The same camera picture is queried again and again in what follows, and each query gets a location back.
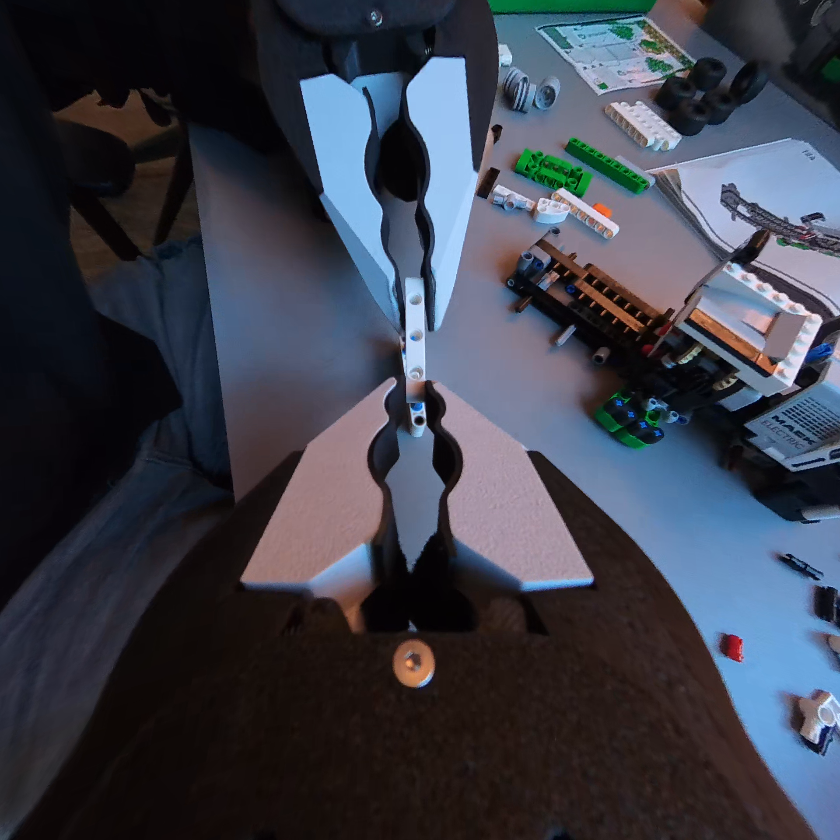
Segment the stack of white lego beams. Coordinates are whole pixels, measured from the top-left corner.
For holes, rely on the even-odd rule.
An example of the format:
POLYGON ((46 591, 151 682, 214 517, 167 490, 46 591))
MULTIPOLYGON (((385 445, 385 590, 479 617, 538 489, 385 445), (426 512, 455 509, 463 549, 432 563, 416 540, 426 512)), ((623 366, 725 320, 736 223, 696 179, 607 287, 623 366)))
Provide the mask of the stack of white lego beams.
POLYGON ((669 152, 683 139, 682 134, 642 101, 614 101, 605 107, 604 113, 642 149, 669 152))

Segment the green lego block black pins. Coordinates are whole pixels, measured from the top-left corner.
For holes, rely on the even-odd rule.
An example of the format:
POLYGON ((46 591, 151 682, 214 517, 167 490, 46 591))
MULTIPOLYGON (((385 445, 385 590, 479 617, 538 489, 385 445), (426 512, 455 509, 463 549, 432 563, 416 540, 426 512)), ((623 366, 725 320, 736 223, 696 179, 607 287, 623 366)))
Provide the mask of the green lego block black pins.
POLYGON ((665 438, 662 423, 666 414, 657 398, 625 387, 598 406, 593 417, 620 444, 639 450, 665 438))

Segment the green lego frame piece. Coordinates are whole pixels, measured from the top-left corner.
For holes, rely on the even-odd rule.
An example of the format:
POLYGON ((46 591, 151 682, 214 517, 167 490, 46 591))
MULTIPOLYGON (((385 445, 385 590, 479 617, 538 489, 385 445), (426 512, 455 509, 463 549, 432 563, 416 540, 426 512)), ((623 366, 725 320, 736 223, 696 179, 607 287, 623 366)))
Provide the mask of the green lego frame piece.
POLYGON ((552 192, 565 189, 579 198, 585 196, 592 182, 592 173, 581 165, 540 150, 524 149, 514 166, 514 172, 548 187, 552 192))

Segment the person's leg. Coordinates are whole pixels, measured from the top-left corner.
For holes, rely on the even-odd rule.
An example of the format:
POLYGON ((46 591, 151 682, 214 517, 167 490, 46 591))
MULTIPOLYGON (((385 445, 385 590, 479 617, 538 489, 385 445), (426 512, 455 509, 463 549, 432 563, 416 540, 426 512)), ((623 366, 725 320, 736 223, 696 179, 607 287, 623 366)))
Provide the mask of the person's leg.
POLYGON ((93 289, 69 239, 2 250, 2 653, 14 598, 143 448, 230 487, 200 238, 93 289))

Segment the green box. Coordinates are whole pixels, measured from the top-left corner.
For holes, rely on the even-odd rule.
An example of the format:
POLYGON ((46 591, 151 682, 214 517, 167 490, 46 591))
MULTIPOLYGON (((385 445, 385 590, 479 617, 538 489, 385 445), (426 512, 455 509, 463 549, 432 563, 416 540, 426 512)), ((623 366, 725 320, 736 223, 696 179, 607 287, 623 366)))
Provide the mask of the green box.
POLYGON ((494 14, 641 14, 656 1, 489 1, 494 14))

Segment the printed paper leaflet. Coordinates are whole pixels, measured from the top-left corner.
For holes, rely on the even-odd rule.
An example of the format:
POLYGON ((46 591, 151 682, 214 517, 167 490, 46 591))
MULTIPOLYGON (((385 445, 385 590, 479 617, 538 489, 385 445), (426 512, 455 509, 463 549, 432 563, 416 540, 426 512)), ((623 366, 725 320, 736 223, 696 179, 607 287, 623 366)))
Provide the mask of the printed paper leaflet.
POLYGON ((536 32, 599 96, 656 87, 689 73, 696 64, 646 16, 545 24, 536 32))

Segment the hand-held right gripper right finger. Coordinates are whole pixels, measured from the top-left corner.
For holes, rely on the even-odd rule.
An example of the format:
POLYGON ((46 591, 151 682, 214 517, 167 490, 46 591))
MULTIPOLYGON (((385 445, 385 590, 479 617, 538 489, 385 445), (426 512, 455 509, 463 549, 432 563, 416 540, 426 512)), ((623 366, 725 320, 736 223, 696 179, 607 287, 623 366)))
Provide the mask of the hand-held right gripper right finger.
POLYGON ((444 485, 436 534, 456 585, 522 593, 594 582, 532 452, 439 382, 427 383, 427 425, 444 485))

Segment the long white lego beam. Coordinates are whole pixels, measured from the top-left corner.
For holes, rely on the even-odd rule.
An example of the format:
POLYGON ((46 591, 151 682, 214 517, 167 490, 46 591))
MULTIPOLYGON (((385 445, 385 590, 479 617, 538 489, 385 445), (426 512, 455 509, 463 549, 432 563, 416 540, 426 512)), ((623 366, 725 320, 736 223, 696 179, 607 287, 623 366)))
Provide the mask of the long white lego beam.
POLYGON ((612 219, 582 201, 568 190, 561 188, 552 193, 552 199, 564 203, 570 208, 570 215, 595 231, 604 239, 612 239, 620 232, 620 227, 612 219))

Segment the pile of small lego pieces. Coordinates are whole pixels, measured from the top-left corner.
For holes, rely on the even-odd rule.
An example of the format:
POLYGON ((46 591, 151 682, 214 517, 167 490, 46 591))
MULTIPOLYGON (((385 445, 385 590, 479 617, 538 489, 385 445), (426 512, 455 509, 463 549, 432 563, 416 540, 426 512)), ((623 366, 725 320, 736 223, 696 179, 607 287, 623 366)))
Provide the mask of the pile of small lego pieces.
MULTIPOLYGON (((780 562, 817 584, 814 593, 815 615, 839 628, 839 593, 836 587, 824 585, 823 572, 793 554, 779 555, 780 562)), ((839 731, 838 696, 818 689, 809 697, 799 699, 801 714, 800 738, 804 745, 819 755, 826 755, 839 731)))

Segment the lego instruction booklet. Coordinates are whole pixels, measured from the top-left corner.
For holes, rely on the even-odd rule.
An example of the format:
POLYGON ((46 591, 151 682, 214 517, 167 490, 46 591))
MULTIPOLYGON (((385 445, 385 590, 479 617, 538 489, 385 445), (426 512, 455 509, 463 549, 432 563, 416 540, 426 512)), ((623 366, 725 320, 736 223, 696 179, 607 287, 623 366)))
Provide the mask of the lego instruction booklet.
POLYGON ((720 256, 758 230, 760 264, 798 277, 838 269, 838 169, 803 140, 785 139, 652 171, 659 190, 720 256))

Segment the black chair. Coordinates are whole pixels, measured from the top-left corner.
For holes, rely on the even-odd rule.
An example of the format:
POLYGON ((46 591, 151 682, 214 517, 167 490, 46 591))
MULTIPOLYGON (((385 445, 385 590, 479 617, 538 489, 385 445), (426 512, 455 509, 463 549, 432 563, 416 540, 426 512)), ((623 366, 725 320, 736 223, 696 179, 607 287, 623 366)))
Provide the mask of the black chair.
POLYGON ((142 89, 139 96, 152 122, 162 131, 134 146, 115 134, 79 122, 56 121, 65 162, 70 205, 121 261, 141 257, 140 248, 102 205, 102 198, 125 194, 138 164, 174 159, 153 246, 168 239, 194 181, 192 146, 187 127, 168 97, 142 89))

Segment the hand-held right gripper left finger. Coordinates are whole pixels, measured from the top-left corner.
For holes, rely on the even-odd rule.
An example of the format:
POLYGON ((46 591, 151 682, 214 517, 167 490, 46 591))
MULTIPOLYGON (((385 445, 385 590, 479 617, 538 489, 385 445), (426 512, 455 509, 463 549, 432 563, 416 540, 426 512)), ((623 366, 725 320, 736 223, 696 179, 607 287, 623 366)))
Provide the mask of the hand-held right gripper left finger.
POLYGON ((365 631, 362 604, 401 564, 386 478, 399 457, 385 380, 303 450, 240 577, 250 590, 335 601, 351 631, 365 631))

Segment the short white lego beam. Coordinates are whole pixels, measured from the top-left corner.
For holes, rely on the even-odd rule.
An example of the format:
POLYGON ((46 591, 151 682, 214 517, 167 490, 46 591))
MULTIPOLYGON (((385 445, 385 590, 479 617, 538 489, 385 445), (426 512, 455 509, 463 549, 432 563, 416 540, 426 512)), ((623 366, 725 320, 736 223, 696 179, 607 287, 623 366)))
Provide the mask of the short white lego beam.
POLYGON ((426 296, 422 278, 406 277, 404 368, 406 401, 425 402, 426 382, 426 296))

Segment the dark blurred object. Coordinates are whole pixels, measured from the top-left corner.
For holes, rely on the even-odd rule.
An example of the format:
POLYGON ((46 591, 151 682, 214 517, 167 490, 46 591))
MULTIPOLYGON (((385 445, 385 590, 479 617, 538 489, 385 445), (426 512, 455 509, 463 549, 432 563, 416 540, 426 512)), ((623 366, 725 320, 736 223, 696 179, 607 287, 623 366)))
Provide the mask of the dark blurred object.
POLYGON ((790 2, 784 12, 794 41, 788 68, 801 84, 839 81, 839 2, 790 2))

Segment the white lego truck model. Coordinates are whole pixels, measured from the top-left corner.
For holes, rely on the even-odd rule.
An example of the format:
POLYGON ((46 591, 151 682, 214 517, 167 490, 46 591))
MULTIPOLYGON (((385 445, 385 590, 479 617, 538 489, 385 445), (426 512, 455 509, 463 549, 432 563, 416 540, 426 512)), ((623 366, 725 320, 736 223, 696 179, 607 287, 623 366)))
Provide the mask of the white lego truck model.
POLYGON ((549 229, 523 251, 506 287, 612 366, 618 391, 657 398, 663 428, 707 423, 754 497, 789 522, 839 515, 838 318, 825 322, 751 272, 760 230, 702 277, 678 309, 659 311, 549 229))

